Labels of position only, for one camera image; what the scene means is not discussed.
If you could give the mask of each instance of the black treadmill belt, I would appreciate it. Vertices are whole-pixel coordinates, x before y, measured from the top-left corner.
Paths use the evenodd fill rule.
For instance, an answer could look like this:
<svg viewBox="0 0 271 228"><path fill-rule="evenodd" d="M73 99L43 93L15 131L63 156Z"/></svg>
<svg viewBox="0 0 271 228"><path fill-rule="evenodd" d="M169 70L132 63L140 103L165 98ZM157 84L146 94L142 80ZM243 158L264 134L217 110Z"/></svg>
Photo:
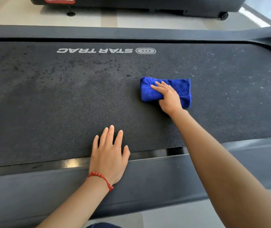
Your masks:
<svg viewBox="0 0 271 228"><path fill-rule="evenodd" d="M136 53L146 47L156 53ZM0 42L0 166L88 157L111 124L130 151L183 146L158 104L141 102L142 76L190 78L190 113L220 142L271 137L271 51L261 46Z"/></svg>

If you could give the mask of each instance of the blue towel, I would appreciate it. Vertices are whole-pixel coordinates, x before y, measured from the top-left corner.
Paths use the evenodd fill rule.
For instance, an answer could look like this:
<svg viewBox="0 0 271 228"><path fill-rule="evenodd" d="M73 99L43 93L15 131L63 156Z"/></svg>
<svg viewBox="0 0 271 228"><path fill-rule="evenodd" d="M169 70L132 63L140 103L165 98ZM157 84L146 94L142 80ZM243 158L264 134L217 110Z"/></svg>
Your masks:
<svg viewBox="0 0 271 228"><path fill-rule="evenodd" d="M191 80L190 79L156 79L152 77L142 77L140 80L141 86L141 99L142 101L155 101L163 99L163 95L158 91L152 89L150 85L156 86L156 81L161 83L164 81L166 84L172 86L178 93L181 105L183 108L191 107Z"/></svg>

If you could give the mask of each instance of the red logo sticker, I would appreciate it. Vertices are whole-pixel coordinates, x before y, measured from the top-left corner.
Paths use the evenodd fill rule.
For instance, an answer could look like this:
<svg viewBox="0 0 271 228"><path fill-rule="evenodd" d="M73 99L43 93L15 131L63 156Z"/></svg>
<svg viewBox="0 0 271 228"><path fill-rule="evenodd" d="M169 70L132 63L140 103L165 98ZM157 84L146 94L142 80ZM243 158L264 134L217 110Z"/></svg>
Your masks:
<svg viewBox="0 0 271 228"><path fill-rule="evenodd" d="M74 4L75 0L45 0L45 2L51 4Z"/></svg>

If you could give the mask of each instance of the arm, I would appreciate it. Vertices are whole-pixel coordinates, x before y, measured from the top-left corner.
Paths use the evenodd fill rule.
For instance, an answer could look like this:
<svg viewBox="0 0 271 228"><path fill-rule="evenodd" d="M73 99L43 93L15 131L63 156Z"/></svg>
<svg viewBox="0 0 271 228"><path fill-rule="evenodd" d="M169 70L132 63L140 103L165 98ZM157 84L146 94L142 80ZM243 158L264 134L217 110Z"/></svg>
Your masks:
<svg viewBox="0 0 271 228"><path fill-rule="evenodd" d="M130 151L124 147L121 154L123 131L118 132L113 145L114 126L105 128L98 146L99 137L93 141L89 173L103 174L110 185L117 183L128 163ZM109 188L105 180L89 177L84 184L58 207L38 228L82 228L95 209L107 195Z"/></svg>
<svg viewBox="0 0 271 228"><path fill-rule="evenodd" d="M209 199L225 227L271 227L271 193L216 139L183 110L166 83L151 86L179 129Z"/></svg>

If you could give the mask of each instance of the treadmill wheel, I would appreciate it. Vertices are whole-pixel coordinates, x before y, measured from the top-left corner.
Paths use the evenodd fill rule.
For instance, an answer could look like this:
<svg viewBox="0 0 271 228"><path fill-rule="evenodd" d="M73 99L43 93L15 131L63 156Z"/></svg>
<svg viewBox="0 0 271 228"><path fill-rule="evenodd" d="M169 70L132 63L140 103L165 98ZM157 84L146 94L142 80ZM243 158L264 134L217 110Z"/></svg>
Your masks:
<svg viewBox="0 0 271 228"><path fill-rule="evenodd" d="M72 12L71 7L70 7L70 6L68 6L68 8L69 8L69 12L67 13L67 16L69 16L69 17L73 17L73 16L75 16L75 13L74 13L74 12Z"/></svg>
<svg viewBox="0 0 271 228"><path fill-rule="evenodd" d="M227 12L221 12L219 15L219 18L221 21L226 20L228 17L229 17L229 13L227 13Z"/></svg>

